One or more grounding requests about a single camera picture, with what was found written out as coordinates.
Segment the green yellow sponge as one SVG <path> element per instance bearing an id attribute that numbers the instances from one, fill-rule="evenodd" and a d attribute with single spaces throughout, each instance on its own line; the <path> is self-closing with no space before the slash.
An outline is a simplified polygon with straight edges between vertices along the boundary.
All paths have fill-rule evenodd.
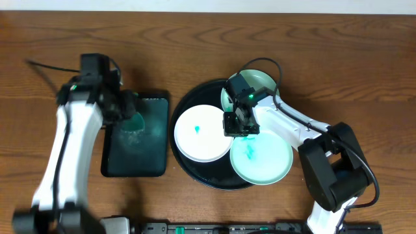
<path id="1" fill-rule="evenodd" d="M 139 132 L 145 129 L 145 121 L 142 115 L 136 112 L 130 119 L 124 120 L 121 129 L 128 132 Z"/>

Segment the white plate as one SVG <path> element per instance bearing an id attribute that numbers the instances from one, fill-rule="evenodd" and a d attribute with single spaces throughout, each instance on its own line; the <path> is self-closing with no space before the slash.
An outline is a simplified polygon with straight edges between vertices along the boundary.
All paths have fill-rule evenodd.
<path id="1" fill-rule="evenodd" d="M 212 105 L 196 105 L 183 112 L 174 126 L 178 150 L 188 159 L 210 163 L 231 148 L 233 137 L 225 136 L 224 111 Z"/>

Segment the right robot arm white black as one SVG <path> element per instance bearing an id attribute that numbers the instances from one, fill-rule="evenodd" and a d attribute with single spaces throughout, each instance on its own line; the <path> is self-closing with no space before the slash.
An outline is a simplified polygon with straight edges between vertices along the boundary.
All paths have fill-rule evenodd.
<path id="1" fill-rule="evenodd" d="M 339 233 L 351 209 L 378 201 L 377 179 L 346 123 L 316 121 L 270 94 L 235 96 L 233 110 L 224 113 L 223 123 L 227 136 L 268 131 L 298 152 L 307 189 L 315 201 L 307 219 L 312 233 Z"/>

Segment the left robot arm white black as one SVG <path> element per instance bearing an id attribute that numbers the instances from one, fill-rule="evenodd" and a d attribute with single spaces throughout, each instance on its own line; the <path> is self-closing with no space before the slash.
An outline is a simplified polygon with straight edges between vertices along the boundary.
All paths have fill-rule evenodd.
<path id="1" fill-rule="evenodd" d="M 130 90 L 63 88 L 58 92 L 57 130 L 49 162 L 31 208 L 14 213 L 15 233 L 130 232 L 128 218 L 100 220 L 89 212 L 87 183 L 99 130 L 132 117 L 136 98 Z"/>

